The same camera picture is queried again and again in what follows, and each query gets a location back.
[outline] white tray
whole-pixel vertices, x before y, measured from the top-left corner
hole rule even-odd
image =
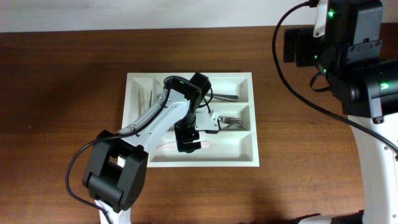
[[[122,128],[138,119],[163,89],[163,80],[171,75],[190,79],[194,73],[128,73],[124,99]],[[209,141],[210,147],[193,153],[177,149],[153,149],[149,153],[148,167],[258,167],[256,117],[251,73],[202,73],[209,77],[213,93],[238,95],[236,103],[211,101],[210,108],[220,116],[241,118],[244,130],[224,131],[218,134],[200,132],[200,141]],[[207,108],[197,111],[207,112]],[[161,144],[175,142],[173,127],[160,139]]]

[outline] white wall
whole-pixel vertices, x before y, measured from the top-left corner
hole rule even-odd
[[[274,26],[304,0],[0,0],[0,31]],[[383,0],[384,22],[398,22],[398,0]],[[316,9],[284,24],[314,24]]]

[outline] metal fork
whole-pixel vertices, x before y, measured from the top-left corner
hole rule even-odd
[[[232,124],[232,125],[237,125],[237,126],[243,125],[241,118],[230,118],[227,116],[218,116],[218,120],[224,124]]]

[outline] green light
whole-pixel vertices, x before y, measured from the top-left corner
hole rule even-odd
[[[328,12],[328,15],[330,18],[333,18],[333,16],[335,15],[335,12],[330,9],[330,12]]]
[[[380,88],[381,88],[381,90],[388,90],[389,85],[387,83],[382,83],[382,84],[380,84]]]

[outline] wooden table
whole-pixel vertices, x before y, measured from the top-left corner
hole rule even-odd
[[[0,34],[0,223],[99,223],[97,210],[67,194],[65,169],[84,143],[121,127],[127,72],[252,72],[260,156],[260,167],[149,168],[133,223],[273,223],[363,209],[350,128],[285,89],[272,60],[273,31]],[[397,36],[397,24],[382,26],[383,57],[398,58]],[[309,89],[314,68],[282,69],[298,92],[341,113],[330,93]],[[88,156],[70,177],[86,199]]]

